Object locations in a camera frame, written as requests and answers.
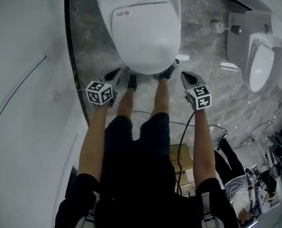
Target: gray marble floor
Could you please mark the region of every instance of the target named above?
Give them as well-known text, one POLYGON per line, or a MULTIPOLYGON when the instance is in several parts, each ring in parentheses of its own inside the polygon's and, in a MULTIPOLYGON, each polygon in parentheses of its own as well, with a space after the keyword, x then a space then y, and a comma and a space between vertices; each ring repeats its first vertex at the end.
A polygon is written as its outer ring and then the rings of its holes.
MULTIPOLYGON (((191 106, 184 99, 184 89, 180 80, 180 72, 193 71, 200 74, 210 85, 213 95, 213 106, 207 109, 208 120, 228 129, 229 142, 233 148, 238 148, 248 138, 252 129, 258 124, 272 118, 279 102, 282 101, 282 91, 268 82, 261 91, 253 93, 244 84, 240 72, 220 69, 221 62, 227 62, 227 34, 214 34, 210 22, 217 19, 227 24, 229 12, 244 12, 245 8, 230 0, 181 0, 182 2, 182 36, 180 54, 189 56, 189 61, 181 61, 180 67, 169 80, 171 97, 171 121, 186 123, 192 114, 191 106)), ((115 46, 101 18, 96 0, 70 0, 70 23, 73 39, 75 61, 81 86, 105 75, 111 69, 126 65, 119 57, 115 46)), ((135 93, 134 109, 151 112, 157 81, 151 76, 138 77, 138 89, 135 93)), ((117 102, 125 93, 127 73, 123 74, 117 88, 117 102)), ((85 103, 89 116, 94 107, 85 103)), ((115 117, 116 106, 109 110, 107 124, 115 117)), ((265 148, 269 144, 263 130, 268 127, 270 132, 280 130, 282 126, 282 106, 276 113, 273 124, 267 123, 254 135, 265 148)), ((139 138, 140 126, 149 118, 148 114, 134 113, 132 115, 133 137, 139 138)), ((171 143, 177 144, 182 137, 183 125, 170 124, 171 143)), ((212 138, 217 144, 223 130, 216 127, 212 138)), ((190 144, 193 150, 194 129, 188 128, 184 143, 190 144)))

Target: sneaker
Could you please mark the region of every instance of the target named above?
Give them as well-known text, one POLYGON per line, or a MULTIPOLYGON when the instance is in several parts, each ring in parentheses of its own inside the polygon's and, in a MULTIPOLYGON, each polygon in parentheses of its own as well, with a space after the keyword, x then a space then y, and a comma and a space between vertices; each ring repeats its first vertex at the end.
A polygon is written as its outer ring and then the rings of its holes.
POLYGON ((224 133, 222 134, 222 137, 220 138, 219 142, 220 142, 221 140, 223 140, 223 139, 226 140, 227 137, 228 137, 228 132, 226 131, 226 132, 224 132, 224 133))
POLYGON ((160 79, 163 79, 163 78, 169 80, 171 75, 172 75, 172 73, 178 67, 179 64, 180 64, 179 60, 176 59, 175 62, 172 65, 170 65, 169 68, 164 70, 162 73, 155 74, 154 78, 157 79, 157 80, 160 80, 160 79))
POLYGON ((128 81, 127 88, 134 89, 134 92, 137 89, 137 74, 135 72, 130 73, 130 79, 128 81))

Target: white toilet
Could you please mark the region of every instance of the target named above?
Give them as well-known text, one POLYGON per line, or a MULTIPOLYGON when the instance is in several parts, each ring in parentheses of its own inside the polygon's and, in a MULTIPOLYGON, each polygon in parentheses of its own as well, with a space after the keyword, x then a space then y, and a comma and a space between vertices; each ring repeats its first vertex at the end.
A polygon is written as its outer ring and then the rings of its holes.
POLYGON ((97 0, 124 63, 142 74, 168 68, 179 54, 180 0, 97 0))
POLYGON ((259 91, 270 79, 282 89, 282 22, 272 13, 229 13, 228 27, 240 27, 240 35, 228 32, 227 55, 240 68, 248 88, 259 91))

